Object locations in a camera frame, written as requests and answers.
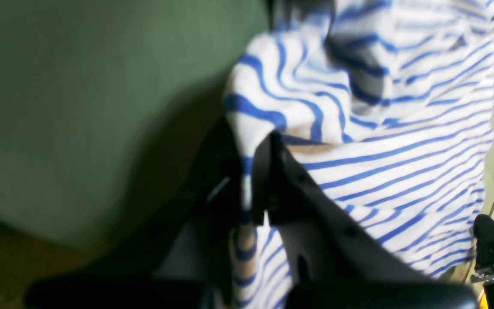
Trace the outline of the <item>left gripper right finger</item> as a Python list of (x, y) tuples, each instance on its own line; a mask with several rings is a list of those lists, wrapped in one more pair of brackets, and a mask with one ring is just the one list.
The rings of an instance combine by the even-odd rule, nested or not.
[(287, 309), (476, 309), (470, 287), (413, 270), (322, 192), (277, 132), (257, 147), (253, 221), (276, 227), (293, 288)]

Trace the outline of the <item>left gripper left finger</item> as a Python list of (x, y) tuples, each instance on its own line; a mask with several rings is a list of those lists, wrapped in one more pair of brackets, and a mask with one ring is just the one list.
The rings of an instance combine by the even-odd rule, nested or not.
[(175, 197), (117, 249), (34, 283), (26, 309), (222, 309), (230, 231), (241, 216), (239, 159), (225, 119), (208, 132)]

